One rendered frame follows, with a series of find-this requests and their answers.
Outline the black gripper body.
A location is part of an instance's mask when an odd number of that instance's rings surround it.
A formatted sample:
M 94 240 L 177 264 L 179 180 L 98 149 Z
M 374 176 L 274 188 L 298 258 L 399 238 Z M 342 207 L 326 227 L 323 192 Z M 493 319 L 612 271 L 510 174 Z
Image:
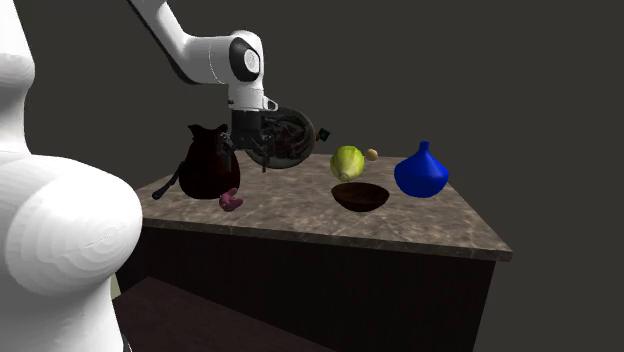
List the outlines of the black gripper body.
M 259 111 L 233 110 L 230 137 L 234 146 L 239 150 L 260 150 L 263 144 L 261 123 Z

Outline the dark cat figure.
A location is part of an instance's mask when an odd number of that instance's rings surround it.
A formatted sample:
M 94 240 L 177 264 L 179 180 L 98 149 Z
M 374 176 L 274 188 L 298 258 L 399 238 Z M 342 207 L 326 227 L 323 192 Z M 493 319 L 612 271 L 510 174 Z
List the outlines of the dark cat figure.
M 227 159 L 220 156 L 220 134 L 228 132 L 228 125 L 215 129 L 199 124 L 189 125 L 192 143 L 185 159 L 178 165 L 170 180 L 152 193 L 154 200 L 160 199 L 176 182 L 190 198 L 218 199 L 231 188 L 239 188 L 240 167 L 234 152 Z

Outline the dark round pan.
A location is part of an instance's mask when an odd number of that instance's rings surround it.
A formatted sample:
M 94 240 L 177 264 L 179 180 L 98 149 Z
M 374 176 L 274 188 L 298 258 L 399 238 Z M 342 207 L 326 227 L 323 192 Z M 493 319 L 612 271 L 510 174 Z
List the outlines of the dark round pan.
M 258 165 L 271 169 L 297 166 L 307 159 L 315 146 L 316 131 L 310 119 L 290 107 L 280 106 L 277 111 L 263 112 L 262 134 L 270 136 L 263 147 L 269 151 L 265 157 L 260 151 L 246 150 L 246 154 Z

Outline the small pink toy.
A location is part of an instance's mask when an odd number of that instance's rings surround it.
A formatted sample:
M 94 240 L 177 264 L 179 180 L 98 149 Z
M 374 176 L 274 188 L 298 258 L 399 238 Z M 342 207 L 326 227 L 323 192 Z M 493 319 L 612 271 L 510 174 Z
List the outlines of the small pink toy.
M 219 198 L 219 206 L 225 212 L 232 212 L 239 208 L 243 203 L 243 198 L 237 198 L 237 188 L 231 188 L 227 192 L 223 193 Z

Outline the green cabbage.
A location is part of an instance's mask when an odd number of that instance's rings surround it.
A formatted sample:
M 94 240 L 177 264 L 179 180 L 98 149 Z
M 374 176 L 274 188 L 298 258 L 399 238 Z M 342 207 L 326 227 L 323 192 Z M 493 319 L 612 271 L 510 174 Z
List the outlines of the green cabbage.
M 359 177 L 365 165 L 362 152 L 355 146 L 339 147 L 330 159 L 330 170 L 342 182 Z

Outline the dark brown bowl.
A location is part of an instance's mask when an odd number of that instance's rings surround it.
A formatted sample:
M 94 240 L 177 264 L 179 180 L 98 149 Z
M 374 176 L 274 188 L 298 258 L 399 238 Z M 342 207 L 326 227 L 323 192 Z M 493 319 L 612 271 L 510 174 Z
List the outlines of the dark brown bowl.
M 366 182 L 347 182 L 334 186 L 331 194 L 335 201 L 353 212 L 370 212 L 386 203 L 390 194 L 387 189 Z

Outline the dark counter cabinet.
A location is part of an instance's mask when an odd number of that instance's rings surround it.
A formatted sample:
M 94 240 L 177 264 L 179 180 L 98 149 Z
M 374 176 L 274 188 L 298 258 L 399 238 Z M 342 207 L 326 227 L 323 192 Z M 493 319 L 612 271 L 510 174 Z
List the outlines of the dark counter cabinet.
M 473 352 L 492 261 L 146 227 L 151 276 L 335 352 Z

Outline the blue vase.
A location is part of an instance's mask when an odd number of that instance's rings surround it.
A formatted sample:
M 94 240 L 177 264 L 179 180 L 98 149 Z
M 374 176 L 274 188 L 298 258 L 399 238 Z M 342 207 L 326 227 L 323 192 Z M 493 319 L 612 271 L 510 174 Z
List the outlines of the blue vase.
M 421 141 L 416 153 L 395 166 L 394 179 L 404 194 L 430 198 L 437 195 L 447 184 L 449 171 L 432 156 L 430 143 Z

